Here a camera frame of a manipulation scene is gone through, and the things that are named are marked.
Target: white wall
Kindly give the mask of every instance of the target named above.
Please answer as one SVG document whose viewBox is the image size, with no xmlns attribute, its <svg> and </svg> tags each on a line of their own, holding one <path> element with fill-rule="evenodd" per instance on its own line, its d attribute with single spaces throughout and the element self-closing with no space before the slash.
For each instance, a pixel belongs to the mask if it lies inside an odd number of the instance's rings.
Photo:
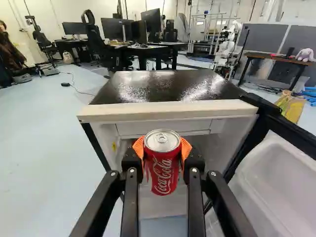
<svg viewBox="0 0 316 237">
<path fill-rule="evenodd" d="M 126 18 L 125 1 L 120 0 L 122 4 L 123 17 Z M 265 0 L 257 0 L 252 15 L 252 22 L 263 21 L 260 16 Z M 96 18 L 96 24 L 99 26 L 101 36 L 103 30 L 100 18 L 112 17 L 117 11 L 117 0 L 26 0 L 31 15 L 36 17 L 37 23 L 41 26 L 49 40 L 60 39 L 64 35 L 61 23 L 64 21 L 80 22 L 81 14 L 86 9 L 91 9 Z M 126 0 L 127 15 L 129 19 L 140 20 L 142 11 L 160 8 L 160 12 L 166 15 L 167 19 L 174 19 L 177 12 L 185 13 L 189 22 L 190 6 L 188 0 Z M 254 0 L 214 0 L 211 13 L 218 12 L 219 6 L 221 12 L 227 12 L 224 17 L 230 15 L 232 6 L 232 17 L 240 18 L 239 21 L 249 21 L 251 9 Z M 274 6 L 271 21 L 274 21 L 277 11 L 278 0 Z M 210 9 L 209 0 L 193 0 L 192 14 L 203 14 L 205 10 Z M 300 24 L 315 24 L 314 10 L 316 9 L 316 0 L 286 0 L 284 5 L 284 15 L 282 22 L 297 22 Z M 36 42 L 32 38 L 33 27 L 26 26 L 24 16 L 28 15 L 23 0 L 2 0 L 0 8 L 0 19 L 8 25 L 8 32 L 12 41 L 19 43 L 19 48 L 24 54 L 27 54 L 29 62 L 40 62 L 45 60 L 41 57 Z M 20 32 L 20 28 L 27 28 L 28 33 Z"/>
<path fill-rule="evenodd" d="M 28 66 L 45 60 L 45 56 L 41 54 L 32 34 L 19 31 L 21 28 L 25 28 L 26 24 L 21 20 L 20 12 L 14 1 L 1 1 L 0 19 L 6 23 L 11 41 L 27 58 Z"/>
</svg>

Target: red soda can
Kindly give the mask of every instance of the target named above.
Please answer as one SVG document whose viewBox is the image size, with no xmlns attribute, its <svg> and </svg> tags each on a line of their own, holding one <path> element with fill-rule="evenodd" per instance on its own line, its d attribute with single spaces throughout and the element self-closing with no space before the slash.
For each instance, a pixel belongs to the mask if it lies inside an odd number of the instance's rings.
<svg viewBox="0 0 316 237">
<path fill-rule="evenodd" d="M 146 170 L 150 172 L 152 192 L 165 196 L 172 193 L 178 183 L 181 138 L 169 129 L 156 129 L 146 134 L 144 151 Z"/>
</svg>

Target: pink stuffed toy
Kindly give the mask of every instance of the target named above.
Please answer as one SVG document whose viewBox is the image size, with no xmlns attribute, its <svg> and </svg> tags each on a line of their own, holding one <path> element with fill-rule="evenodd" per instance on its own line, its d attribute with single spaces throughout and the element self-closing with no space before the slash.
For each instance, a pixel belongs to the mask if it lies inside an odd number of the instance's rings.
<svg viewBox="0 0 316 237">
<path fill-rule="evenodd" d="M 310 48 L 305 48 L 302 49 L 295 57 L 298 61 L 303 61 L 303 62 L 315 62 L 316 60 L 314 59 L 314 52 Z"/>
</svg>

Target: computer mouse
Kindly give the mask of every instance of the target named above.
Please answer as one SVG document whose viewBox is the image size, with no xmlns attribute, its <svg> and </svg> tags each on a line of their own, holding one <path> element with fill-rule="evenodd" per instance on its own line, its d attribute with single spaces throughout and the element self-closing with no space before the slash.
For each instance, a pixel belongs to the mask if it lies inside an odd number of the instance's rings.
<svg viewBox="0 0 316 237">
<path fill-rule="evenodd" d="M 70 86 L 70 83 L 68 83 L 68 82 L 62 82 L 60 84 L 61 84 L 61 86 L 65 86 L 65 87 Z"/>
</svg>

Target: cabinet drawer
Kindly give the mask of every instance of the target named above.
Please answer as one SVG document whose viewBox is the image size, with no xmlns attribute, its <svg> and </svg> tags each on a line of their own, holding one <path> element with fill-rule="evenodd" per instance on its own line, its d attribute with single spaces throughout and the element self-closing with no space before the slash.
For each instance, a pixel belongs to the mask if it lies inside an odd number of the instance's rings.
<svg viewBox="0 0 316 237">
<path fill-rule="evenodd" d="M 166 128 L 176 132 L 207 130 L 210 128 L 212 119 L 198 120 L 170 120 L 170 121 L 145 121 L 117 123 L 118 134 L 142 135 L 154 129 Z"/>
</svg>

